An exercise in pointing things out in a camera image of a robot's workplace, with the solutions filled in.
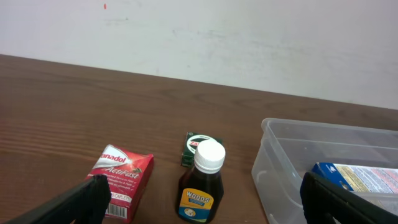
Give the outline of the red Panadol box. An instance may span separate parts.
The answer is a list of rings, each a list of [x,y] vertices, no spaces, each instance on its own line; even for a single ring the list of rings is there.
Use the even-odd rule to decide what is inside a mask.
[[[107,177],[111,200],[106,217],[132,222],[153,168],[152,154],[137,154],[111,144],[105,147],[87,177]]]

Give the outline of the dark syrup bottle white cap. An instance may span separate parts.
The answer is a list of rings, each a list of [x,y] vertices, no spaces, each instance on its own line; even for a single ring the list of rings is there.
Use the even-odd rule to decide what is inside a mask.
[[[181,176],[175,211],[189,223],[211,222],[224,195],[221,168],[226,156],[222,144],[204,140],[197,146],[193,167]]]

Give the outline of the clear plastic container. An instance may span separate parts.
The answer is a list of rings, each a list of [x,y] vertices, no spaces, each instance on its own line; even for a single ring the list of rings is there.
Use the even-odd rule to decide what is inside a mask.
[[[363,199],[397,213],[397,131],[266,118],[252,177],[270,224],[305,223],[300,186],[319,162],[351,177]]]

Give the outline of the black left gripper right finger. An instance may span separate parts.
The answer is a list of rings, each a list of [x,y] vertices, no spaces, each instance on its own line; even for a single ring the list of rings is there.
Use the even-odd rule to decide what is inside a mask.
[[[339,188],[314,172],[306,172],[300,187],[308,224],[396,224],[397,215]]]

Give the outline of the blue fever patch box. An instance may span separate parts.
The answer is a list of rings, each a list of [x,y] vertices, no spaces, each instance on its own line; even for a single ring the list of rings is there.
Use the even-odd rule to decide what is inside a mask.
[[[397,169],[317,162],[312,172],[349,191],[397,194]]]

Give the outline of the green Zam-Buk box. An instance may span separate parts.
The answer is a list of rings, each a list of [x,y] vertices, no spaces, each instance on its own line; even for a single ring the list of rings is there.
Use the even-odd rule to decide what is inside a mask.
[[[183,144],[183,151],[181,155],[180,165],[183,167],[191,168],[194,163],[194,155],[199,143],[205,140],[217,141],[222,144],[223,140],[220,138],[214,138],[206,134],[198,134],[194,132],[188,132]]]

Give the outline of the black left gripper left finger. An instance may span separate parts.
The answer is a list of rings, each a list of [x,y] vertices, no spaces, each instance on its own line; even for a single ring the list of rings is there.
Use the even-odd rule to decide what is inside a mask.
[[[7,224],[101,224],[111,200],[108,179],[94,175]]]

